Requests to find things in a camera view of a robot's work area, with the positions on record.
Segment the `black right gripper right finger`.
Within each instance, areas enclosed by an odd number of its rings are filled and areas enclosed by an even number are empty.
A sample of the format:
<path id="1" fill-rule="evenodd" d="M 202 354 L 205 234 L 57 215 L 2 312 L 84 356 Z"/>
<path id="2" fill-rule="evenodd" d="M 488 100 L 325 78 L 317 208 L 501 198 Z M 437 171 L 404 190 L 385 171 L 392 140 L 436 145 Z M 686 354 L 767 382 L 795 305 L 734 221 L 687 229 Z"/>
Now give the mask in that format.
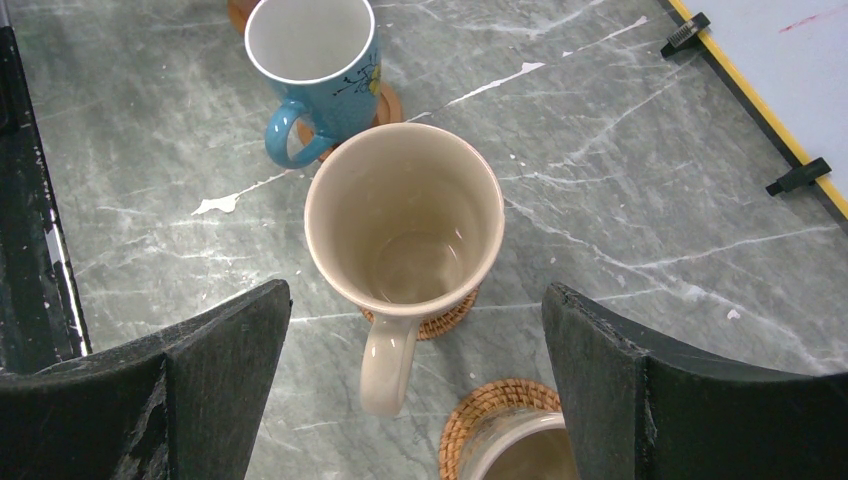
<path id="1" fill-rule="evenodd" d="M 545 340 L 584 479 L 843 479 L 847 377 L 701 350 L 553 283 Z"/>

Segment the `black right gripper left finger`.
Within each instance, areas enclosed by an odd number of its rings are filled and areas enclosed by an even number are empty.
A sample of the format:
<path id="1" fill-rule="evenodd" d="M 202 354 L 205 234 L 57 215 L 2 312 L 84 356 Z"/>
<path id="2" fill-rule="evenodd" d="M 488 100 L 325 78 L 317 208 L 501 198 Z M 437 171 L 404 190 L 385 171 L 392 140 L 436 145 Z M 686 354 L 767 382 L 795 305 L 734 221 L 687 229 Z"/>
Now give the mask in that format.
<path id="1" fill-rule="evenodd" d="M 291 315 L 270 280 L 191 319 L 1 378 L 5 479 L 241 479 Z"/>

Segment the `cream seahorse mug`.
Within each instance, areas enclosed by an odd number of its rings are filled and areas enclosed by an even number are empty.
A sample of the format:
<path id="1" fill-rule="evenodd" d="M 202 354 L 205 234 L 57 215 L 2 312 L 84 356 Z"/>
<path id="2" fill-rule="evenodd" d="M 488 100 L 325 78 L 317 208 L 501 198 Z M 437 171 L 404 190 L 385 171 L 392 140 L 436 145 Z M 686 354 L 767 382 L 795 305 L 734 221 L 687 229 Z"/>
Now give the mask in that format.
<path id="1" fill-rule="evenodd" d="M 578 480 L 563 414 L 513 407 L 484 416 L 460 450 L 458 477 Z"/>

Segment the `woven rattan coaster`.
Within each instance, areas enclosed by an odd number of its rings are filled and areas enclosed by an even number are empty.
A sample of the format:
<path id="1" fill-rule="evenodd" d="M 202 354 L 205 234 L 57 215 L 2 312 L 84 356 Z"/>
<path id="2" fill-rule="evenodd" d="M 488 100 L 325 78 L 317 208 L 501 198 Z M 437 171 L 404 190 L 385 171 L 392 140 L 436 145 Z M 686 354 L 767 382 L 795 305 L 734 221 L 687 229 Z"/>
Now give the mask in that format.
<path id="1" fill-rule="evenodd" d="M 415 340 L 432 340 L 456 327 L 471 311 L 480 286 L 468 290 L 460 299 L 460 291 L 441 299 L 401 304 L 380 303 L 359 306 L 363 316 L 372 324 L 369 343 L 385 341 L 401 347 Z"/>
<path id="2" fill-rule="evenodd" d="M 560 412 L 561 402 L 554 389 L 525 378 L 496 380 L 476 388 L 453 409 L 443 428 L 438 450 L 440 478 L 459 478 L 461 449 L 476 424 L 514 408 Z"/>

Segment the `cream coral pattern mug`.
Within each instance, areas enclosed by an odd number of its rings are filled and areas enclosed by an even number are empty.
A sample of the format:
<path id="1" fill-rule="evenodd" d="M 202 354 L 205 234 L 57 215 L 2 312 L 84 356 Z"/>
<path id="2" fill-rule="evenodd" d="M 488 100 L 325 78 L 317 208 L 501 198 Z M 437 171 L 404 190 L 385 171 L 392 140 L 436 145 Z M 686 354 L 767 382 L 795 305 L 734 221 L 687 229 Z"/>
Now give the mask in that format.
<path id="1" fill-rule="evenodd" d="M 498 178 L 453 133 L 418 123 L 375 127 L 319 168 L 304 227 L 325 280 L 373 318 L 361 406 L 394 416 L 421 323 L 458 307 L 495 263 L 505 231 Z"/>

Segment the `light wooden coaster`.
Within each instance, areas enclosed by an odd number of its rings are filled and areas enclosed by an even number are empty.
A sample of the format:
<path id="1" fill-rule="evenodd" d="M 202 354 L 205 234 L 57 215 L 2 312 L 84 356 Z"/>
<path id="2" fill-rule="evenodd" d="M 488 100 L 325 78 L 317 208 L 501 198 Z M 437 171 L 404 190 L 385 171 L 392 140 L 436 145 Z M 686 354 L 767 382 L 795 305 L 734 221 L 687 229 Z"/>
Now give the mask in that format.
<path id="1" fill-rule="evenodd" d="M 246 24 L 259 0 L 227 0 L 227 12 L 229 19 L 239 34 L 243 35 Z"/>
<path id="2" fill-rule="evenodd" d="M 403 120 L 403 106 L 398 95 L 387 82 L 383 81 L 380 86 L 377 112 L 371 126 L 399 123 Z M 306 146 L 314 136 L 313 130 L 300 120 L 297 121 L 296 127 L 300 142 Z"/>

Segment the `teal blue mug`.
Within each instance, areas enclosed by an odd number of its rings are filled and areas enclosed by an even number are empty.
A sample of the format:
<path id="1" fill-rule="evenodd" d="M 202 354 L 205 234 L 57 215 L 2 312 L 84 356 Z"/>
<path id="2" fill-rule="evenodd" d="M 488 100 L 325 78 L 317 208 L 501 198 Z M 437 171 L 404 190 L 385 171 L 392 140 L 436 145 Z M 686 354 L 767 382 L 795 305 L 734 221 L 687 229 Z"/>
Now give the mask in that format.
<path id="1" fill-rule="evenodd" d="M 264 134 L 277 165 L 304 168 L 372 126 L 381 55 L 369 2 L 263 0 L 249 15 L 244 42 L 281 102 Z"/>

